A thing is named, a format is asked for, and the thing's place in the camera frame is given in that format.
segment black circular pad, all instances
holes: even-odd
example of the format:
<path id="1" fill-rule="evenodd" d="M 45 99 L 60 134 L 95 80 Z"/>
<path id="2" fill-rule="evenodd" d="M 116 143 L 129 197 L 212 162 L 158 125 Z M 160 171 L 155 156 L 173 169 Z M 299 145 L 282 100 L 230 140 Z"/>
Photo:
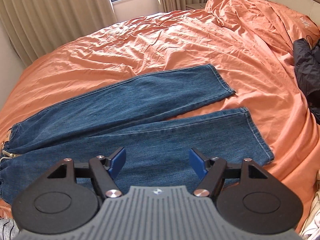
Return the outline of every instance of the black circular pad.
<path id="1" fill-rule="evenodd" d="M 55 214 L 66 210 L 71 205 L 71 198 L 61 192 L 47 192 L 35 200 L 35 207 L 42 213 Z"/>
<path id="2" fill-rule="evenodd" d="M 12 204 L 19 228 L 37 234 L 61 234 L 89 222 L 98 211 L 94 192 L 74 182 L 45 179 L 31 184 Z"/>
<path id="3" fill-rule="evenodd" d="M 250 193 L 243 199 L 244 206 L 252 212 L 269 214 L 280 207 L 280 200 L 273 194 L 267 192 Z"/>
<path id="4" fill-rule="evenodd" d="M 247 232 L 272 235 L 295 228 L 300 199 L 276 179 L 248 179 L 224 189 L 216 206 L 221 216 Z"/>

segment drawstring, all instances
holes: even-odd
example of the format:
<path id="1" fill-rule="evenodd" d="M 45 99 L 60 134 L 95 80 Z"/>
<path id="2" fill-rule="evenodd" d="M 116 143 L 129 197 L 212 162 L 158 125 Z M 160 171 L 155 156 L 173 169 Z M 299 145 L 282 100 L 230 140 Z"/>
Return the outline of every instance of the drawstring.
<path id="1" fill-rule="evenodd" d="M 309 43 L 310 49 L 313 49 L 313 48 L 312 48 L 312 46 L 313 46 L 313 39 L 311 38 L 311 36 L 310 36 L 310 35 L 307 35 L 307 36 L 306 36 L 306 40 L 307 40 L 307 42 Z"/>
<path id="2" fill-rule="evenodd" d="M 3 155 L 7 155 L 7 157 L 0 158 L 0 164 L 1 164 L 1 161 L 4 160 L 4 159 L 12 159 L 12 158 L 15 158 L 15 157 L 18 157 L 18 156 L 21 155 L 21 154 L 9 153 L 9 152 L 7 152 L 5 150 L 2 150 L 2 154 Z"/>

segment white wall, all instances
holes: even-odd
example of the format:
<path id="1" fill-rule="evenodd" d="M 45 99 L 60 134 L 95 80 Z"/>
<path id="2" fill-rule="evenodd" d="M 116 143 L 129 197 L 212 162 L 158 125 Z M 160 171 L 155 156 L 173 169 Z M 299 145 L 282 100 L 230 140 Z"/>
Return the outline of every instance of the white wall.
<path id="1" fill-rule="evenodd" d="M 24 68 L 24 64 L 11 46 L 7 32 L 0 21 L 0 109 Z"/>
<path id="2" fill-rule="evenodd" d="M 158 0 L 119 0 L 113 2 L 118 22 L 159 12 Z"/>

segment logo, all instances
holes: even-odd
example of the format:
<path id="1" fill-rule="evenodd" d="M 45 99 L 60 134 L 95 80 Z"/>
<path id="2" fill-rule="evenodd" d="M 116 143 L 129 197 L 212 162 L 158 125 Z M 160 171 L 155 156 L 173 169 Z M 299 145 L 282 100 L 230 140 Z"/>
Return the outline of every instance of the logo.
<path id="1" fill-rule="evenodd" d="M 157 188 L 157 189 L 155 189 L 155 190 L 153 191 L 153 193 L 156 194 L 156 195 L 160 195 L 162 192 L 163 192 L 163 190 L 161 190 L 161 189 L 159 189 L 159 188 Z"/>

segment black jacket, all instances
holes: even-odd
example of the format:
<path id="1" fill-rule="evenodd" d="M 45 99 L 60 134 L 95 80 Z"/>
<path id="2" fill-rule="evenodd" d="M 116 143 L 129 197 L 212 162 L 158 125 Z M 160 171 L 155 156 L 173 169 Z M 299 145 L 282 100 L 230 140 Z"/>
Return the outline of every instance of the black jacket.
<path id="1" fill-rule="evenodd" d="M 311 49 L 306 39 L 293 43 L 294 71 L 300 90 L 309 103 L 310 111 L 320 124 L 320 46 Z"/>

